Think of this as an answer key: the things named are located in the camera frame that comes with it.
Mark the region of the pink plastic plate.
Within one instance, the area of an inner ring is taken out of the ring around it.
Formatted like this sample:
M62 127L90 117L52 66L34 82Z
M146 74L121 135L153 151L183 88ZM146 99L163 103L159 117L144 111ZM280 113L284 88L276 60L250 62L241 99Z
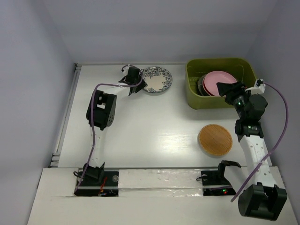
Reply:
M219 96L217 83L236 83L237 80L224 71L212 71L204 76L203 87L210 96Z

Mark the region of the green plastic bin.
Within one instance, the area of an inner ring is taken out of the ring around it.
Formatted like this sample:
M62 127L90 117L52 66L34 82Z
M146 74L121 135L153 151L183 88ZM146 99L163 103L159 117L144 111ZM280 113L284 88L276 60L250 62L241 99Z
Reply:
M247 87L252 87L256 80L251 65L242 58L192 59L185 67L186 101L191 108L196 110L232 108L223 97L207 97L198 94L198 80L209 72L217 70L228 72Z

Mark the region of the aluminium table edge rail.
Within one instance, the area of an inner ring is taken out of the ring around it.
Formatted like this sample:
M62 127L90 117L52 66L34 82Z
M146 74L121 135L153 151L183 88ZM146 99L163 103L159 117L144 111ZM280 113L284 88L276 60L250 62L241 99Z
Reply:
M49 168L58 167L58 164L59 164L60 153L61 153L61 150L62 150L62 145L63 145L63 142L64 142L64 138L65 138L65 133L66 133L67 125L68 125L68 119L69 119L69 115L70 115L72 102L73 102L73 99L74 99L75 90L76 90L77 82L78 82L78 79L79 79L81 67L82 66L79 63L75 64L73 80L72 80L72 83L71 83L69 94L67 96L65 111L63 113L63 118L62 118L62 121L61 121L58 136L57 136L57 139L56 139L55 148L54 148L52 156L51 156L51 161L50 161L49 166L48 166Z

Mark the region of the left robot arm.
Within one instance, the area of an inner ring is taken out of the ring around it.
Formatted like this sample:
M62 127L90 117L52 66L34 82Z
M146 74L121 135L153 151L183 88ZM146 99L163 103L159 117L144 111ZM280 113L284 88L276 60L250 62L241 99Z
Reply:
M142 90L146 83L141 69L126 65L121 71L124 77L117 84L100 83L92 93L86 112L90 126L91 151L83 171L78 173L79 181L100 185L104 180L105 167L105 138L108 127L114 121L117 97L127 97Z

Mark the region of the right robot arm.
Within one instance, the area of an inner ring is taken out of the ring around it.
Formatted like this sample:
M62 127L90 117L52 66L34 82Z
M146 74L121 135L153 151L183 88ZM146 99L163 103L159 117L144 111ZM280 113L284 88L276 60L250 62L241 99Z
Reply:
M216 171L219 183L230 181L236 192L231 199L238 201L239 213L244 217L276 221L287 200L287 192L279 188L273 178L267 158L275 151L268 151L264 141L260 119L268 103L262 96L267 83L258 79L254 87L244 83L217 83L219 95L225 102L234 106L239 119L235 123L235 133L244 152L248 176L237 169L222 168Z

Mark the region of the orange woven round plate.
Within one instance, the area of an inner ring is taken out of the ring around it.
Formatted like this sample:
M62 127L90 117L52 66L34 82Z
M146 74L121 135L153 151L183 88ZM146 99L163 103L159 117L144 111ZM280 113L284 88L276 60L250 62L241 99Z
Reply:
M233 138L229 131L218 124L204 126L198 134L200 146L210 155L223 156L233 146Z

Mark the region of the silver foil covered bar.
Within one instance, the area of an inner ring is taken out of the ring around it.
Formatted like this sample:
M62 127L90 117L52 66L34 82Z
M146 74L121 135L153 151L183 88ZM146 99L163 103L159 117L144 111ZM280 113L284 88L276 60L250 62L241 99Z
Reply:
M126 169L119 171L119 197L202 197L199 169Z

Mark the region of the blue floral white plate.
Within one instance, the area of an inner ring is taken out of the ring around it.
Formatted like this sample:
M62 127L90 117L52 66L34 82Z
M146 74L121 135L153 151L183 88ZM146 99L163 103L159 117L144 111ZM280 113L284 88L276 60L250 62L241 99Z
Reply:
M148 93L161 93L169 89L173 82L171 73L163 67L148 67L142 71L146 83L143 88Z

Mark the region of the dark teal glazed plate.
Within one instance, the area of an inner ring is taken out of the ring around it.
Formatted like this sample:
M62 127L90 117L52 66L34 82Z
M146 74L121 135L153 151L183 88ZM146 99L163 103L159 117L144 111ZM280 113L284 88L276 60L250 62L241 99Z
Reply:
M206 93L205 91L203 90L203 86L202 86L202 81L203 79L205 78L205 76L201 76L197 82L197 87L198 87L198 90L199 90L199 93L201 96L206 96Z

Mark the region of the red teal flower plate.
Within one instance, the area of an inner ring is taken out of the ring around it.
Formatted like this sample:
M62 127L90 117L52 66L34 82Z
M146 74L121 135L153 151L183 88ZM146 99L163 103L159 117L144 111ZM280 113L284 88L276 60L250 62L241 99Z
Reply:
M206 96L211 96L211 94L209 93L209 91L208 91L207 88L205 87L204 80L202 81L202 87L203 87L203 90L204 90L205 93L206 93Z

